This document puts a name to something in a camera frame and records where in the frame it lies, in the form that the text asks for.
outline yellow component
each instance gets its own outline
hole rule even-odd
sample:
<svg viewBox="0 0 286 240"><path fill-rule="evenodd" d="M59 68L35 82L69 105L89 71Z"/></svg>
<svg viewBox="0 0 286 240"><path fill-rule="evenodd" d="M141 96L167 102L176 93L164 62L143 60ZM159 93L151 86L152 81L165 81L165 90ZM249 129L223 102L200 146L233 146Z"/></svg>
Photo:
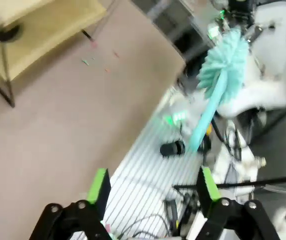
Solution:
<svg viewBox="0 0 286 240"><path fill-rule="evenodd" d="M207 130L206 130L206 135L209 135L209 134L211 134L212 133L212 125L211 124L209 124L209 126L208 126L208 128L207 128Z"/></svg>

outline black cylindrical object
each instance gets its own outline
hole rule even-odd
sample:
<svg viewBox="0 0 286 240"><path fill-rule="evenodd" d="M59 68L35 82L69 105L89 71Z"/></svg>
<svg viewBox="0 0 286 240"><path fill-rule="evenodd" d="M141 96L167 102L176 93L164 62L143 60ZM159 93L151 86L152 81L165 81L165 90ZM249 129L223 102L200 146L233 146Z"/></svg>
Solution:
<svg viewBox="0 0 286 240"><path fill-rule="evenodd" d="M5 43L16 40L20 31L21 31L21 25L15 25L11 29L7 30L4 29L0 30L0 42Z"/></svg>
<svg viewBox="0 0 286 240"><path fill-rule="evenodd" d="M163 157L181 155L185 153L185 145L181 140L165 143L161 145L160 152Z"/></svg>

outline white corrugated surface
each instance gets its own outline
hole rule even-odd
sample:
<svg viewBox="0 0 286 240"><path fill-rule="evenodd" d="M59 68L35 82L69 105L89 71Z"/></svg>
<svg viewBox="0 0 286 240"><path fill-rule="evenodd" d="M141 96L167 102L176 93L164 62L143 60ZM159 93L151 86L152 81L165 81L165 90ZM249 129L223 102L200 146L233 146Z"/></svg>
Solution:
<svg viewBox="0 0 286 240"><path fill-rule="evenodd" d="M180 134L164 123L155 111L136 142L127 153L120 166L111 177L112 190L109 196L104 221L110 224L116 236L136 220L151 214L166 218L163 200L175 198L178 212L182 209L182 197L171 186L173 184L193 184L202 162L202 157L188 151L184 156L163 158L159 153L162 143L180 139ZM166 233L163 221L153 216L134 225L123 238L131 237L137 231L146 231L163 237ZM141 234L138 237L149 238ZM84 239L76 234L74 239Z"/></svg>

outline screw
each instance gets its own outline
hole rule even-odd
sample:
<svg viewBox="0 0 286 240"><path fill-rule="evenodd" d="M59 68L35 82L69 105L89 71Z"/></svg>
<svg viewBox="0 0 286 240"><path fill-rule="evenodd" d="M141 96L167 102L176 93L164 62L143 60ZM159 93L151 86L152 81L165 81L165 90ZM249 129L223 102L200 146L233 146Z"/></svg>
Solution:
<svg viewBox="0 0 286 240"><path fill-rule="evenodd" d="M83 208L85 208L85 206L86 206L86 205L85 205L85 203L83 203L83 202L79 202L79 203L78 203L78 208L79 208L79 209L83 209Z"/></svg>
<svg viewBox="0 0 286 240"><path fill-rule="evenodd" d="M251 209L256 209L257 208L256 204L254 202L252 202L252 201L249 203L249 207Z"/></svg>
<svg viewBox="0 0 286 240"><path fill-rule="evenodd" d="M223 199L223 200L222 200L222 205L223 205L223 206L228 206L228 205L229 205L229 201L226 200L226 199Z"/></svg>
<svg viewBox="0 0 286 240"><path fill-rule="evenodd" d="M58 207L57 206L52 206L51 211L53 213L57 212L58 211Z"/></svg>

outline floor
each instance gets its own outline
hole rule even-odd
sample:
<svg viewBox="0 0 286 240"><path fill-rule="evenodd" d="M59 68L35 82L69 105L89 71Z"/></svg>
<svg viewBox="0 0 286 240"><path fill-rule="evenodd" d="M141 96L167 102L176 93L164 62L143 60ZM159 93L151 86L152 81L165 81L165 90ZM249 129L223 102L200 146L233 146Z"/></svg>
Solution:
<svg viewBox="0 0 286 240"><path fill-rule="evenodd" d="M267 126L278 119L286 109L274 110L268 112ZM270 131L262 135L251 147L253 153L257 156L264 156L267 165L259 171L259 179L273 179L286 177L286 117L282 118ZM275 211L286 205L286 193L261 191L256 194L265 210L272 217Z"/></svg>
<svg viewBox="0 0 286 240"><path fill-rule="evenodd" d="M0 239L28 239L46 204L82 198L98 167L112 174L183 66L122 0L96 48L79 34L17 79L16 107L0 97Z"/></svg>

